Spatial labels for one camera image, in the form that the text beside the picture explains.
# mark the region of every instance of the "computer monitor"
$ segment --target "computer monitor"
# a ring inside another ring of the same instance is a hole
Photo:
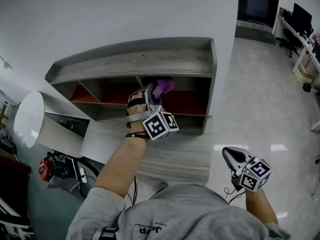
[[[292,16],[297,22],[305,25],[305,27],[311,26],[311,14],[296,3],[294,3]]]

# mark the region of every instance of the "person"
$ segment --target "person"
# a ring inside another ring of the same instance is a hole
[[[143,93],[138,92],[131,99],[142,97]],[[134,105],[128,109],[128,114],[134,115],[146,109],[145,104]],[[132,122],[131,132],[145,132],[143,124]],[[140,137],[124,139],[101,170],[94,188],[75,215],[68,229],[68,240],[291,238],[278,226],[275,212],[262,189],[245,192],[246,210],[229,205],[217,193],[197,184],[170,186],[151,199],[125,210],[124,198],[147,143]]]

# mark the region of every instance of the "logo on sweatshirt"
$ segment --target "logo on sweatshirt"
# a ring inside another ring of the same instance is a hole
[[[158,222],[155,222],[152,226],[147,226],[142,224],[134,224],[134,225],[139,227],[140,234],[147,234],[147,235],[150,235],[151,232],[154,232],[156,234],[159,233],[162,230],[162,227],[160,226],[167,227],[166,224],[158,223]]]

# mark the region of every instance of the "office chair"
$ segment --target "office chair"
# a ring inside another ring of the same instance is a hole
[[[298,54],[297,52],[297,49],[302,48],[302,43],[299,41],[297,37],[295,37],[294,34],[292,34],[290,30],[284,29],[283,33],[284,33],[284,36],[287,38],[287,40],[277,37],[276,39],[281,42],[279,46],[287,47],[290,49],[290,55],[289,55],[290,58],[292,58],[292,52],[300,56],[300,54]]]

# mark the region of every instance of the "purple object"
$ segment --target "purple object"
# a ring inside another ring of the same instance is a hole
[[[166,94],[168,92],[170,92],[174,86],[175,86],[175,82],[168,78],[168,79],[157,79],[156,81],[156,86],[152,92],[152,94],[154,95],[154,98],[158,99],[161,94]]]

